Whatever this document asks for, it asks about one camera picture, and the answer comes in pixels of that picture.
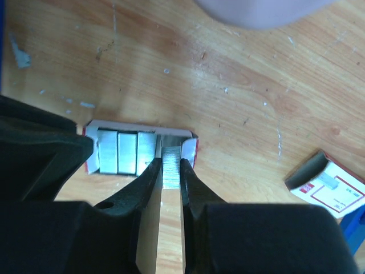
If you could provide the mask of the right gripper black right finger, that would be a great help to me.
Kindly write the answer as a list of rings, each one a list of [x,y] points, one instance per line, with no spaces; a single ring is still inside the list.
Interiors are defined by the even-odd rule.
[[[185,273],[358,273],[335,219],[305,204],[220,198],[180,162]]]

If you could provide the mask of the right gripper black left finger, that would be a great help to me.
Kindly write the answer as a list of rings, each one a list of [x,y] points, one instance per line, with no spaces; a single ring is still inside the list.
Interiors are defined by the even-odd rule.
[[[155,273],[161,159],[86,202],[1,203],[2,273]]]

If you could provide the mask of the red staple box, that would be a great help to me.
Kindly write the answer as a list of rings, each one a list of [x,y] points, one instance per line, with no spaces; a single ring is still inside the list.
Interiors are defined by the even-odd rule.
[[[364,205],[364,179],[319,150],[285,179],[298,198],[325,208],[340,219]]]

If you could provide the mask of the silver staple strips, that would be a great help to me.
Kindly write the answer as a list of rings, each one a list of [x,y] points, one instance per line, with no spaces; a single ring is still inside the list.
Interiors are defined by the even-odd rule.
[[[162,160],[165,189],[178,189],[180,160],[194,166],[198,136],[189,130],[94,119],[83,127],[94,142],[86,161],[88,174],[140,176],[155,158]]]

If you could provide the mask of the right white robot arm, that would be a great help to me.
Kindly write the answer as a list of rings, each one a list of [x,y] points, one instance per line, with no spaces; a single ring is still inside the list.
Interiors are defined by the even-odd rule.
[[[97,205],[58,202],[93,152],[73,121],[1,98],[1,272],[155,273],[162,161]],[[185,273],[358,273],[335,219],[227,203],[180,162]]]

